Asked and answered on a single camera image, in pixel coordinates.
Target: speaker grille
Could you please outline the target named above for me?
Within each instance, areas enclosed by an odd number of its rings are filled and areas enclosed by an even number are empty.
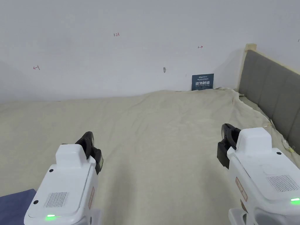
[[[272,176],[267,179],[278,192],[300,190],[300,187],[289,175]]]
[[[64,207],[69,196],[68,192],[52,192],[44,204],[44,208]]]

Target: wooden bed frame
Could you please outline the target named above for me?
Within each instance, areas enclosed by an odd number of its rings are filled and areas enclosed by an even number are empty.
[[[256,103],[300,154],[300,73],[246,44],[238,91]]]

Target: blue fabric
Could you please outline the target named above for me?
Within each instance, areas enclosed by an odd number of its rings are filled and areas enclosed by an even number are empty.
[[[35,193],[30,189],[0,197],[0,224],[24,225],[24,216]]]

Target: beige bed sheet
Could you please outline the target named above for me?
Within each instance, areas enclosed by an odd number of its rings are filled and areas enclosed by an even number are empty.
[[[0,105],[0,195],[38,189],[62,143],[92,131],[104,157],[103,225],[228,225],[239,193],[216,157],[224,123],[280,134],[231,89]]]

